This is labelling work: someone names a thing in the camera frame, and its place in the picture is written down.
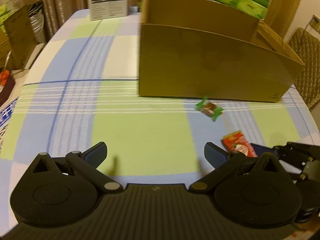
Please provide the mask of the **green candy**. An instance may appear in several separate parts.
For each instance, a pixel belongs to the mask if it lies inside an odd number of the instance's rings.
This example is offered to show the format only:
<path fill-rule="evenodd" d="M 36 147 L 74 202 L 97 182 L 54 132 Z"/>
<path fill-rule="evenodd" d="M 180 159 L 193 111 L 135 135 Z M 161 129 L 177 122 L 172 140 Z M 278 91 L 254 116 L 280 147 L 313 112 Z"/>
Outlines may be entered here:
<path fill-rule="evenodd" d="M 200 102 L 196 104 L 196 110 L 202 112 L 213 121 L 216 121 L 223 112 L 222 107 L 212 103 L 208 100 L 207 97 L 204 97 Z"/>

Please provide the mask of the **brown paper bag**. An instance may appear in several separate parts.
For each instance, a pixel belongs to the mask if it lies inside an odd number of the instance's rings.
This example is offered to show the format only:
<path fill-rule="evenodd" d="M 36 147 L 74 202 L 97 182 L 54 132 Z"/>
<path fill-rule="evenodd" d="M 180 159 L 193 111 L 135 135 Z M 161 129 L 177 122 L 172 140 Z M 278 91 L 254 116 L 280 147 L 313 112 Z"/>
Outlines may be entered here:
<path fill-rule="evenodd" d="M 1 67 L 7 61 L 9 70 L 24 69 L 39 44 L 46 44 L 43 2 L 1 5 Z"/>

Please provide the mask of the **dark wooden tray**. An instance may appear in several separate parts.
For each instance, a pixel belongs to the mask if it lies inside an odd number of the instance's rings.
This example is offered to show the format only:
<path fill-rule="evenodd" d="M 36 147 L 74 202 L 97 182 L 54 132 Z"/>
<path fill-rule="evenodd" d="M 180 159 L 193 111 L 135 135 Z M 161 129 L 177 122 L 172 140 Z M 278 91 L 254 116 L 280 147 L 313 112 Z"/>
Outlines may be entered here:
<path fill-rule="evenodd" d="M 9 70 L 1 72 L 1 100 L 0 106 L 2 106 L 9 98 L 15 87 L 16 82 Z"/>

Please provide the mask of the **quilted brown chair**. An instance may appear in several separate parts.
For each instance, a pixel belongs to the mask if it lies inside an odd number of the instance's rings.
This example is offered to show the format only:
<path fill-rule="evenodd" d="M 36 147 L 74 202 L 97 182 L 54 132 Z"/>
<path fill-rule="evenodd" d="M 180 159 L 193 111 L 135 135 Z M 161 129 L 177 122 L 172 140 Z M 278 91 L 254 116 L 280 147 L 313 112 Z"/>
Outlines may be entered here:
<path fill-rule="evenodd" d="M 312 109 L 319 103 L 319 39 L 299 27 L 291 35 L 289 46 L 305 64 L 295 87 L 308 109 Z"/>

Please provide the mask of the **red snack packet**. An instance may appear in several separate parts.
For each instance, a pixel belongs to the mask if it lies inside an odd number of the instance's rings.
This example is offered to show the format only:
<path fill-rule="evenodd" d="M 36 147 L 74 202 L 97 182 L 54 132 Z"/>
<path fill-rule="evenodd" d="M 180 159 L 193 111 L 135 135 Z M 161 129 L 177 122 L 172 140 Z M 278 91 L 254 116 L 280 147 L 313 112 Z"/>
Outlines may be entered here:
<path fill-rule="evenodd" d="M 253 146 L 247 141 L 242 131 L 238 130 L 222 138 L 222 144 L 228 152 L 240 152 L 247 157 L 257 157 Z"/>

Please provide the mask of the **brown cardboard box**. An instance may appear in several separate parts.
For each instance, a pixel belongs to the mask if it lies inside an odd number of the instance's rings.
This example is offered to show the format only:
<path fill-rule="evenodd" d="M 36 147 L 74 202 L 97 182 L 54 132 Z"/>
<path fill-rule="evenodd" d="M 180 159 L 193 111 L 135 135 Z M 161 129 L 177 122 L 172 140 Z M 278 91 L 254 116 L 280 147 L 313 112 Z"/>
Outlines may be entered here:
<path fill-rule="evenodd" d="M 210 0 L 143 0 L 139 94 L 277 102 L 304 69 L 264 21 Z"/>

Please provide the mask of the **flat blue milk carton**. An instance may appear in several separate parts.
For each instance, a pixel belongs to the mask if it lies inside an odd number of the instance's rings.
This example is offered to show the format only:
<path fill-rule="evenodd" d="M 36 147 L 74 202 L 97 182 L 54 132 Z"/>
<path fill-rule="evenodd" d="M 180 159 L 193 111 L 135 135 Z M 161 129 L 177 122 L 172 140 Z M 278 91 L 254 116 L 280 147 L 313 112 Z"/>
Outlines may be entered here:
<path fill-rule="evenodd" d="M 7 127 L 8 127 L 8 122 L 9 122 L 10 118 L 12 117 L 17 100 L 18 100 L 18 97 L 15 98 L 14 100 L 12 100 L 12 102 L 10 102 L 7 106 L 5 106 L 1 110 L 1 121 L 0 121 L 1 141 L 3 141 L 3 139 L 4 139 L 4 136 L 5 136 L 5 133 L 6 133 Z"/>

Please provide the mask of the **wall power outlet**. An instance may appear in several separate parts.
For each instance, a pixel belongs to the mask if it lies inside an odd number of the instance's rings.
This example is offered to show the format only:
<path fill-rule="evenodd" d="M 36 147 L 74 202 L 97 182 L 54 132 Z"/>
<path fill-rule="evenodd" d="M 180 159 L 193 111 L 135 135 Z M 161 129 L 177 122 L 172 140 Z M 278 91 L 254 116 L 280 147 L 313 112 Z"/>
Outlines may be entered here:
<path fill-rule="evenodd" d="M 316 32 L 320 32 L 320 18 L 316 15 L 312 16 L 312 19 L 310 21 L 310 27 L 313 28 Z"/>

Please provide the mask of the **checkered tablecloth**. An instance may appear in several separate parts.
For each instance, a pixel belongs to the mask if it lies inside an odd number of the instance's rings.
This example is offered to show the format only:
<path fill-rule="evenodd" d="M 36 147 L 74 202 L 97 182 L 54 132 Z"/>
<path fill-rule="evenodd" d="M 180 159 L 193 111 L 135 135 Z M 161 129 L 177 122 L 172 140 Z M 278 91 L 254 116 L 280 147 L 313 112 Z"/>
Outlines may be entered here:
<path fill-rule="evenodd" d="M 1 234 L 16 225 L 10 195 L 41 152 L 63 157 L 107 144 L 99 166 L 122 184 L 190 184 L 210 172 L 207 142 L 242 131 L 272 147 L 289 141 L 319 144 L 318 128 L 295 87 L 278 103 L 220 101 L 212 121 L 196 100 L 137 94 L 139 14 L 91 21 L 75 12 L 29 71 L 16 75 L 18 97 L 1 141 Z"/>

